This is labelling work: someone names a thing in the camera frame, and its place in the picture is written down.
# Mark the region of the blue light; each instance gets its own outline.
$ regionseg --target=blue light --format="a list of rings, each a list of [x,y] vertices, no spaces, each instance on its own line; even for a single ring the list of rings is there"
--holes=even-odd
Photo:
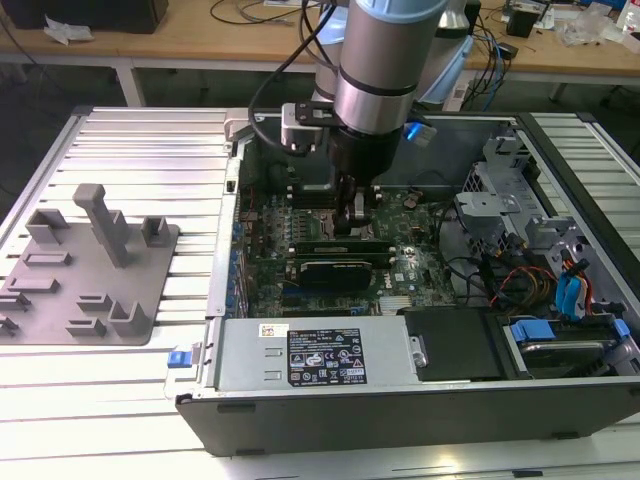
[[[420,133],[421,128],[422,128],[422,125],[419,123],[411,124],[411,126],[409,127],[409,131],[407,132],[406,139],[412,142],[413,139],[416,138],[416,135]]]

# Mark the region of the warning label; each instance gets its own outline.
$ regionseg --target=warning label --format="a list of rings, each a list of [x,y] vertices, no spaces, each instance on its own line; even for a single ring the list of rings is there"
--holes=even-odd
[[[293,387],[367,383],[360,329],[289,330],[288,379]]]

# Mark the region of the blue connector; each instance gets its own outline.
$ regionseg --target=blue connector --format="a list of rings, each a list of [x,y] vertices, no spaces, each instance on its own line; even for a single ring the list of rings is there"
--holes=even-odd
[[[624,340],[625,338],[631,336],[631,330],[629,330],[629,327],[627,326],[625,321],[622,320],[621,318],[616,318],[613,321],[613,326],[616,329],[616,332],[618,333],[618,335],[620,336],[620,340]]]
[[[167,367],[169,368],[191,368],[191,359],[193,354],[191,352],[169,352],[169,359],[167,360]]]
[[[558,278],[556,287],[556,308],[560,313],[569,317],[572,322],[579,322],[576,314],[576,304],[582,291],[582,282],[578,277],[572,277],[563,272]]]

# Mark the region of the table leg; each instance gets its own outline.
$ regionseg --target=table leg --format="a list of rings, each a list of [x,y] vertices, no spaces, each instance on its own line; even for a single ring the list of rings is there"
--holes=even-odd
[[[469,84],[476,78],[476,72],[473,70],[463,70],[456,84],[451,89],[451,93],[444,101],[442,106],[443,112],[459,112],[462,109],[462,102],[467,95]]]
[[[560,100],[560,97],[562,96],[562,92],[564,92],[565,88],[567,88],[566,83],[554,84],[553,90],[551,90],[551,95],[549,95],[549,100],[551,100],[554,103]]]
[[[118,74],[118,80],[120,80],[120,87],[127,101],[127,106],[144,107],[146,105],[144,93],[142,93],[140,80],[135,69],[131,66],[117,66],[114,68]]]

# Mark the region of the black box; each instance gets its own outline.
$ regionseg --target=black box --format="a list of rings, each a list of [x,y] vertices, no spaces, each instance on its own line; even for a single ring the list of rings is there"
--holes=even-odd
[[[540,13],[526,10],[513,10],[507,23],[507,35],[528,38],[533,25],[540,18]]]
[[[0,0],[17,28],[43,28],[45,15],[93,30],[153,33],[168,0]]]

